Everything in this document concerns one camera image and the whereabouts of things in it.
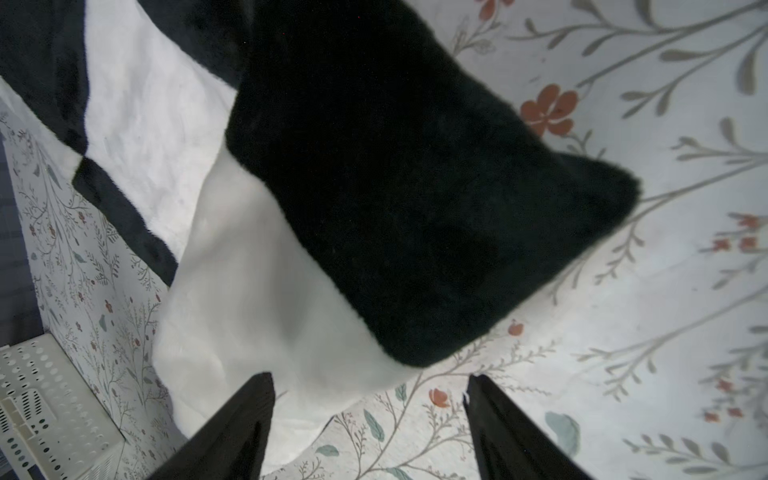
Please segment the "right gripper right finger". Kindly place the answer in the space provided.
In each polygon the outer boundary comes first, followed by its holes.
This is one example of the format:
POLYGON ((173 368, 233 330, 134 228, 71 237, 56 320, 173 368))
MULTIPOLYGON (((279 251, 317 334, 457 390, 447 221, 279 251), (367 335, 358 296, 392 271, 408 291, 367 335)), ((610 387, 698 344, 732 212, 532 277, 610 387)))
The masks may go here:
POLYGON ((589 480, 486 375, 468 380, 463 405, 482 480, 589 480))

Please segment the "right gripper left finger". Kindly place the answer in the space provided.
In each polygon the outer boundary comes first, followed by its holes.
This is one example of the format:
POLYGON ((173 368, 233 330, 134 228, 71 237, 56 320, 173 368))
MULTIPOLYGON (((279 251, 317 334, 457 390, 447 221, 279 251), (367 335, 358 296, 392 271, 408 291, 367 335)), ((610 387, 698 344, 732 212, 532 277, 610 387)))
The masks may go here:
POLYGON ((275 400, 269 373, 251 377, 149 480, 259 479, 275 400))

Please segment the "white perforated plastic basket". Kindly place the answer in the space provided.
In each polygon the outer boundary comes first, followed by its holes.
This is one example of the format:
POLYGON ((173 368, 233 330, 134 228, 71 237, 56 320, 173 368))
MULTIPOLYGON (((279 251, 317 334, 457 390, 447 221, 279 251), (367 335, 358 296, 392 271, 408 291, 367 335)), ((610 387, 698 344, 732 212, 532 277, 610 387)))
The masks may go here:
POLYGON ((52 335, 1 348, 3 479, 114 479, 124 445, 52 335))

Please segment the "black white checkered pillowcase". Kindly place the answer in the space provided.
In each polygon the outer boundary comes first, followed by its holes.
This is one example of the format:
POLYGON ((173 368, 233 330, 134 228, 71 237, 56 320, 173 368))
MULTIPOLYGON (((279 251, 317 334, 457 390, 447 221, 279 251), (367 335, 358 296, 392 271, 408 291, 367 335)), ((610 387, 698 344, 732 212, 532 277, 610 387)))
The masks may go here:
POLYGON ((5 1, 1 76, 168 285, 153 366, 192 437, 251 377, 261 476, 485 335, 635 208, 402 1, 5 1))

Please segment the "floral patterned table mat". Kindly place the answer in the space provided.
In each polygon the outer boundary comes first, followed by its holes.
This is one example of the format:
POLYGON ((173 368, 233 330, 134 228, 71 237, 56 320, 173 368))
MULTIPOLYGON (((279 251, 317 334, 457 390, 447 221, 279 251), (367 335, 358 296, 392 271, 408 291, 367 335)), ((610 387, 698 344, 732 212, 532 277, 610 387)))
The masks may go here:
MULTIPOLYGON (((643 182, 623 226, 492 333, 326 423, 270 479, 479 479, 486 374, 595 479, 767 479, 767 1, 406 1, 554 149, 643 182)), ((122 433, 109 479, 183 444, 153 368, 167 287, 74 189, 1 76, 42 323, 122 433)))

